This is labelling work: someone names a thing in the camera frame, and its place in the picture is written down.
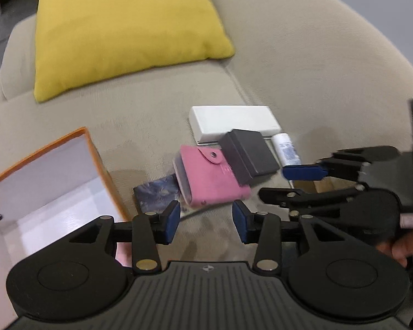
dark gray box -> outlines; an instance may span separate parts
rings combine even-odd
[[[280,168],[258,131],[232,129],[219,145],[240,185],[265,181]]]

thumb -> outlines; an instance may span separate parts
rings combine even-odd
[[[393,244],[392,254],[396,259],[413,255],[413,232],[406,234]]]

orange-trimmed box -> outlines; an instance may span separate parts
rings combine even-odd
[[[6,293],[12,266],[102,215],[129,219],[87,128],[0,175],[0,329],[17,316]]]

pink card holder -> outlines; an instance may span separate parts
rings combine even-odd
[[[173,161],[177,181],[190,207],[204,207],[250,197],[240,186],[221,150],[182,145]]]

wallet flap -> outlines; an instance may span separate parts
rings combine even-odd
[[[201,154],[211,163],[219,165],[224,161],[223,154],[218,148],[197,148]]]

